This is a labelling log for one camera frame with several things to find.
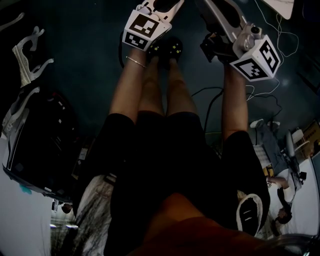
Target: cable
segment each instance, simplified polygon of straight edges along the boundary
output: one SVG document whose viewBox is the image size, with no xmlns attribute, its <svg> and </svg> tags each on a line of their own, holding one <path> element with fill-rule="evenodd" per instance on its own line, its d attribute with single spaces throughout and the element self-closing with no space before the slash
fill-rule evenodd
<svg viewBox="0 0 320 256">
<path fill-rule="evenodd" d="M 280 110 L 274 114 L 269 120 L 275 118 L 277 115 L 280 114 L 280 112 L 283 110 L 282 106 L 279 105 L 278 103 L 278 98 L 274 95 L 267 95 L 267 96 L 263 96 L 262 94 L 270 94 L 272 93 L 278 86 L 279 86 L 279 81 L 278 81 L 278 85 L 271 91 L 271 92 L 262 92 L 262 93 L 258 93 L 258 94 L 252 94 L 252 93 L 247 93 L 246 95 L 250 95 L 248 99 L 252 99 L 253 97 L 261 97 L 261 98 L 275 98 L 275 103 L 276 105 L 280 108 Z M 203 131 L 204 131 L 204 134 L 207 134 L 206 131 L 207 131 L 207 124 L 208 124 L 208 118 L 209 118 L 209 115 L 210 115 L 210 111 L 211 111 L 211 107 L 212 107 L 212 104 L 215 102 L 216 99 L 218 99 L 223 93 L 224 93 L 224 89 L 221 88 L 221 87 L 205 87 L 205 88 L 202 88 L 201 90 L 195 92 L 194 94 L 192 94 L 192 96 L 202 92 L 203 90 L 207 90 L 207 89 L 221 89 L 221 91 L 216 95 L 214 96 L 214 98 L 211 100 L 209 106 L 208 106 L 208 110 L 206 111 L 206 116 L 205 116 L 205 122 L 204 122 L 204 128 L 203 128 Z"/>
<path fill-rule="evenodd" d="M 118 57 L 119 57 L 119 62 L 122 68 L 125 67 L 124 62 L 122 60 L 122 36 L 124 35 L 124 32 L 122 31 L 120 33 L 120 38 L 119 38 L 119 46 L 118 46 Z"/>
<path fill-rule="evenodd" d="M 252 92 L 251 92 L 251 94 L 253 95 L 256 88 L 255 88 L 253 85 L 246 85 L 245 87 L 247 87 L 247 86 L 248 86 L 248 87 L 253 87 L 253 90 L 252 90 Z"/>
<path fill-rule="evenodd" d="M 249 98 L 248 98 L 246 101 L 251 100 L 253 97 L 257 97 L 258 95 L 272 94 L 272 93 L 279 87 L 279 85 L 280 85 L 280 81 L 279 81 L 276 77 L 275 77 L 274 79 L 278 81 L 278 84 L 276 85 L 276 87 L 274 87 L 274 89 L 273 89 L 272 91 L 270 91 L 270 92 L 261 92 L 261 93 L 257 93 L 257 94 L 252 94 L 252 93 L 250 93 L 250 96 L 249 96 Z"/>
<path fill-rule="evenodd" d="M 279 51 L 279 53 L 280 53 L 280 56 L 281 56 L 281 58 L 282 58 L 282 61 L 280 62 L 280 65 L 279 65 L 279 68 L 280 68 L 280 67 L 282 66 L 282 64 L 285 62 L 285 58 L 290 57 L 291 55 L 295 54 L 295 53 L 298 51 L 298 48 L 299 48 L 299 37 L 298 37 L 296 34 L 294 34 L 294 33 L 282 31 L 282 27 L 281 27 L 282 16 L 279 15 L 278 13 L 277 13 L 276 16 L 275 16 L 276 22 L 278 23 L 278 28 L 276 28 L 274 25 L 272 25 L 272 24 L 270 24 L 269 22 L 267 22 L 266 17 L 265 17 L 265 15 L 264 15 L 263 11 L 261 10 L 261 8 L 260 8 L 257 0 L 254 0 L 254 2 L 255 2 L 255 4 L 256 4 L 256 6 L 258 7 L 258 9 L 260 10 L 260 12 L 261 12 L 261 14 L 262 14 L 262 17 L 263 17 L 263 19 L 264 19 L 264 21 L 265 21 L 265 23 L 268 24 L 269 26 L 271 26 L 272 28 L 274 28 L 274 29 L 277 31 L 277 35 L 278 35 L 278 36 L 277 36 L 277 39 L 276 39 L 276 48 L 278 49 L 278 51 Z M 279 42 L 280 42 L 280 36 L 281 36 L 281 34 L 290 34 L 290 35 L 295 36 L 296 39 L 297 39 L 296 49 L 295 49 L 294 52 L 290 53 L 289 55 L 285 55 L 284 52 L 283 52 L 282 50 L 280 50 Z M 258 94 L 253 94 L 254 91 L 255 91 L 255 87 L 254 87 L 253 85 L 246 85 L 246 86 L 252 86 L 252 87 L 253 87 L 252 94 L 248 97 L 248 99 L 247 99 L 246 101 L 251 100 L 253 97 L 255 97 L 255 96 L 257 96 L 257 95 L 263 95 L 263 94 L 271 94 L 271 93 L 273 93 L 273 92 L 275 91 L 275 89 L 277 89 L 278 86 L 280 85 L 280 81 L 279 81 L 277 78 L 275 78 L 275 79 L 278 81 L 278 84 L 277 84 L 277 86 L 276 86 L 272 91 L 270 91 L 270 92 L 262 92 L 262 93 L 258 93 Z"/>
<path fill-rule="evenodd" d="M 218 99 L 222 94 L 224 93 L 224 89 L 221 89 L 220 93 L 218 95 L 216 95 L 210 102 L 208 110 L 206 112 L 206 117 L 205 117 L 205 122 L 204 122 L 204 133 L 206 133 L 207 130 L 207 123 L 208 123 L 208 118 L 209 118 L 209 114 L 210 114 L 210 110 L 211 110 L 211 106 L 212 104 L 215 102 L 216 99 Z"/>
<path fill-rule="evenodd" d="M 208 89 L 221 89 L 221 90 L 223 90 L 222 87 L 205 87 L 205 88 L 202 88 L 201 90 L 198 90 L 194 94 L 192 94 L 191 97 L 197 95 L 198 93 L 202 92 L 203 90 L 208 90 Z"/>
<path fill-rule="evenodd" d="M 271 26 L 272 28 L 274 28 L 274 29 L 277 31 L 277 33 L 278 33 L 278 37 L 277 37 L 277 39 L 276 39 L 276 47 L 277 47 L 277 49 L 278 49 L 278 51 L 280 52 L 281 57 L 282 57 L 282 62 L 280 63 L 280 66 L 281 66 L 281 65 L 285 62 L 285 58 L 290 57 L 291 55 L 295 54 L 295 53 L 298 51 L 298 48 L 299 48 L 299 37 L 298 37 L 296 34 L 294 34 L 294 33 L 291 33 L 291 32 L 283 32 L 283 31 L 282 31 L 282 27 L 281 27 L 282 16 L 280 15 L 280 20 L 278 20 L 278 15 L 279 15 L 278 13 L 277 13 L 276 16 L 275 16 L 275 17 L 276 17 L 276 21 L 277 21 L 277 23 L 278 23 L 278 28 L 276 28 L 274 25 L 272 25 L 272 24 L 270 24 L 269 22 L 267 22 L 266 17 L 265 17 L 265 15 L 264 15 L 264 13 L 262 12 L 262 10 L 261 10 L 261 8 L 260 8 L 257 0 L 254 0 L 254 2 L 255 2 L 255 4 L 256 4 L 256 6 L 258 7 L 258 9 L 260 10 L 260 12 L 261 12 L 261 14 L 262 14 L 262 17 L 263 17 L 263 19 L 264 19 L 264 21 L 265 21 L 265 23 L 267 23 L 269 26 Z M 283 52 L 282 50 L 280 50 L 280 48 L 279 48 L 280 36 L 281 36 L 282 33 L 284 33 L 284 34 L 290 34 L 290 35 L 293 35 L 293 36 L 295 36 L 295 37 L 297 38 L 296 49 L 295 49 L 294 52 L 290 53 L 289 55 L 285 55 L 284 52 Z"/>
<path fill-rule="evenodd" d="M 270 97 L 272 97 L 272 98 L 275 98 L 275 104 L 280 108 L 280 110 L 276 113 L 276 114 L 274 114 L 270 119 L 269 119 L 269 121 L 271 120 L 271 119 L 273 119 L 273 118 L 275 118 L 277 115 L 279 115 L 280 114 L 280 112 L 282 111 L 282 106 L 281 105 L 279 105 L 279 103 L 278 103 L 278 98 L 276 97 L 276 96 L 274 96 L 274 95 L 267 95 L 267 96 L 262 96 L 262 95 L 259 95 L 259 96 L 255 96 L 255 97 L 261 97 L 261 98 L 270 98 Z"/>
<path fill-rule="evenodd" d="M 255 145 L 257 146 L 257 145 L 258 145 L 258 132 L 257 132 L 257 128 L 255 127 L 254 130 L 255 130 Z"/>
</svg>

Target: floor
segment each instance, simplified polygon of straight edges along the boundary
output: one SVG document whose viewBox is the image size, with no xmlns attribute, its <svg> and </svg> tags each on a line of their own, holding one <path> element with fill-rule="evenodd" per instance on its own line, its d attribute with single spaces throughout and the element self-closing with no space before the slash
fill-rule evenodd
<svg viewBox="0 0 320 256">
<path fill-rule="evenodd" d="M 261 13 L 253 1 L 242 3 L 235 0 L 242 8 L 246 19 L 264 29 L 276 44 L 277 32 L 265 24 Z M 122 68 L 118 59 L 119 35 L 123 30 L 131 10 L 140 4 L 139 0 L 29 0 L 27 15 L 32 15 L 45 28 L 45 44 L 54 58 L 37 83 L 50 90 L 60 91 L 70 102 L 78 117 L 80 133 L 97 135 L 108 113 L 109 105 Z M 276 14 L 260 2 L 267 20 L 276 24 Z M 280 86 L 273 93 L 283 110 L 275 118 L 282 123 L 278 136 L 282 137 L 288 129 L 304 127 L 320 115 L 319 98 L 296 75 L 300 55 L 308 46 L 305 24 L 301 21 L 301 11 L 296 17 L 283 22 L 285 31 L 295 32 L 300 37 L 297 54 L 287 58 L 278 70 L 276 77 Z M 223 86 L 223 66 L 214 59 L 209 63 L 200 49 L 200 44 L 207 34 L 194 1 L 186 0 L 184 6 L 172 21 L 169 35 L 179 37 L 184 46 L 184 53 L 179 66 L 191 93 L 204 87 Z M 285 53 L 295 48 L 295 38 L 282 35 L 280 47 Z M 123 47 L 126 56 L 129 47 Z M 160 83 L 163 95 L 166 93 L 166 72 L 160 71 Z M 250 83 L 255 86 L 255 93 L 269 92 L 277 81 L 267 80 Z M 199 116 L 204 125 L 207 108 L 211 99 L 219 93 L 218 89 L 207 90 L 194 97 Z M 221 131 L 220 97 L 212 106 L 207 132 Z M 269 119 L 279 107 L 276 100 L 253 98 L 248 102 L 249 121 Z"/>
</svg>

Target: wrist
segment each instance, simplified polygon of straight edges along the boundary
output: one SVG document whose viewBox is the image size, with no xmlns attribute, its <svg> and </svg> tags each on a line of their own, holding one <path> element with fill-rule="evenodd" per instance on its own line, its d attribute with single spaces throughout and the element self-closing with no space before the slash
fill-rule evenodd
<svg viewBox="0 0 320 256">
<path fill-rule="evenodd" d="M 132 48 L 129 57 L 142 65 L 146 64 L 146 53 L 137 48 Z"/>
<path fill-rule="evenodd" d="M 225 64 L 224 65 L 224 75 L 226 78 L 230 79 L 233 81 L 233 84 L 239 86 L 239 85 L 246 85 L 246 79 L 245 77 L 240 74 L 233 66 L 230 64 Z"/>
</svg>

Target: white cable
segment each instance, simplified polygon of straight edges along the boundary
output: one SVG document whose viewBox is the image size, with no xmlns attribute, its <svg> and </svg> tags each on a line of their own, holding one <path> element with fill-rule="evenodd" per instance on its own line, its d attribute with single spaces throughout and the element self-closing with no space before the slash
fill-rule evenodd
<svg viewBox="0 0 320 256">
<path fill-rule="evenodd" d="M 270 91 L 270 92 L 261 92 L 261 93 L 255 94 L 255 95 L 250 95 L 250 97 L 246 101 L 251 100 L 254 96 L 263 95 L 263 94 L 272 94 L 280 85 L 280 81 L 276 77 L 274 79 L 278 81 L 278 84 L 276 85 L 276 87 L 273 88 L 272 91 Z"/>
<path fill-rule="evenodd" d="M 253 90 L 252 90 L 252 92 L 251 92 L 251 95 L 248 97 L 248 99 L 247 99 L 246 101 L 248 101 L 248 100 L 249 100 L 249 98 L 254 94 L 255 89 L 256 89 L 253 85 L 249 85 L 249 84 L 248 84 L 248 85 L 246 85 L 246 87 L 247 87 L 247 86 L 252 87 L 252 88 L 253 88 Z"/>
<path fill-rule="evenodd" d="M 262 17 L 263 17 L 263 19 L 264 19 L 264 21 L 265 21 L 265 23 L 267 23 L 269 26 L 271 26 L 272 28 L 274 28 L 274 29 L 277 31 L 278 37 L 277 37 L 277 39 L 276 39 L 276 48 L 278 49 L 278 51 L 279 51 L 279 53 L 280 53 L 280 55 L 281 55 L 281 58 L 282 58 L 282 61 L 281 61 L 280 65 L 279 65 L 279 68 L 280 68 L 281 65 L 285 62 L 285 58 L 290 57 L 291 55 L 295 54 L 295 53 L 298 51 L 298 48 L 299 48 L 299 37 L 298 37 L 296 34 L 294 34 L 294 33 L 291 33 L 291 32 L 283 32 L 283 31 L 282 31 L 282 27 L 281 27 L 282 16 L 279 15 L 278 13 L 277 13 L 276 16 L 275 16 L 275 17 L 276 17 L 276 22 L 278 23 L 278 28 L 276 28 L 275 26 L 273 26 L 272 24 L 270 24 L 269 22 L 267 22 L 266 17 L 265 17 L 265 15 L 264 15 L 264 13 L 262 12 L 262 10 L 261 10 L 261 8 L 260 8 L 257 0 L 254 0 L 254 2 L 255 2 L 255 4 L 256 4 L 256 6 L 258 7 L 258 9 L 260 10 L 260 12 L 261 12 L 261 14 L 262 14 Z M 295 49 L 294 52 L 290 53 L 289 55 L 285 55 L 284 52 L 283 52 L 282 50 L 280 50 L 280 48 L 279 48 L 280 36 L 281 36 L 282 33 L 283 33 L 283 34 L 293 35 L 293 36 L 295 36 L 296 39 L 297 39 L 296 49 Z M 254 87 L 253 85 L 246 85 L 246 86 L 252 86 L 252 87 L 253 87 L 253 91 L 252 91 L 251 95 L 248 97 L 248 99 L 247 99 L 246 101 L 251 100 L 254 96 L 257 96 L 257 95 L 264 95 L 264 94 L 271 94 L 271 93 L 273 93 L 273 92 L 278 88 L 278 86 L 280 85 L 280 81 L 279 81 L 277 78 L 274 78 L 274 79 L 276 79 L 276 80 L 278 81 L 278 84 L 277 84 L 276 87 L 275 87 L 272 91 L 270 91 L 270 92 L 262 92 L 262 93 L 258 93 L 258 94 L 254 94 L 254 95 L 253 95 L 253 93 L 254 93 L 254 91 L 255 91 L 255 87 Z"/>
<path fill-rule="evenodd" d="M 260 10 L 260 12 L 261 12 L 261 14 L 262 14 L 262 17 L 263 17 L 263 19 L 264 19 L 264 21 L 265 21 L 265 23 L 267 23 L 269 26 L 271 26 L 272 28 L 274 28 L 274 29 L 277 31 L 277 33 L 278 33 L 278 37 L 277 37 L 277 39 L 276 39 L 276 48 L 278 49 L 278 51 L 280 52 L 281 57 L 282 57 L 282 62 L 280 63 L 280 66 L 281 66 L 281 65 L 284 63 L 285 58 L 290 57 L 291 55 L 293 55 L 293 54 L 295 54 L 295 53 L 297 52 L 297 50 L 298 50 L 298 48 L 299 48 L 299 37 L 298 37 L 296 34 L 294 34 L 294 33 L 291 33 L 291 32 L 283 32 L 283 31 L 282 31 L 282 27 L 281 27 L 282 16 L 280 15 L 280 20 L 278 20 L 278 15 L 279 15 L 278 13 L 277 13 L 276 16 L 275 16 L 275 17 L 276 17 L 276 21 L 277 21 L 277 23 L 278 23 L 278 28 L 276 28 L 274 25 L 272 25 L 272 24 L 270 24 L 269 22 L 267 22 L 266 17 L 265 17 L 265 15 L 264 15 L 264 13 L 262 12 L 262 10 L 261 10 L 261 8 L 260 8 L 257 0 L 254 0 L 254 2 L 255 2 L 255 4 L 256 4 L 256 6 L 258 7 L 258 9 Z M 293 35 L 293 36 L 295 36 L 296 39 L 297 39 L 296 49 L 295 49 L 294 52 L 290 53 L 289 55 L 285 55 L 284 52 L 283 52 L 282 50 L 280 50 L 280 48 L 279 48 L 280 36 L 281 36 L 282 33 L 283 33 L 283 34 Z"/>
</svg>

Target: person in background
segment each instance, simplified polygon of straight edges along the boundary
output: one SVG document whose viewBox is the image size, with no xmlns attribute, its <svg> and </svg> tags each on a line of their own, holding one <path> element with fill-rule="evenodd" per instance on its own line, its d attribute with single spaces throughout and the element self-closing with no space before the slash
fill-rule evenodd
<svg viewBox="0 0 320 256">
<path fill-rule="evenodd" d="M 279 224 L 287 224 L 292 219 L 291 206 L 295 197 L 295 184 L 289 174 L 288 181 L 284 177 L 267 177 L 266 181 L 274 183 L 278 186 L 277 194 L 283 206 L 279 210 L 278 217 L 272 222 L 273 234 L 277 237 L 280 235 L 277 226 Z"/>
<path fill-rule="evenodd" d="M 62 205 L 61 209 L 65 214 L 69 214 L 72 210 L 72 205 L 65 203 L 64 205 Z"/>
</svg>

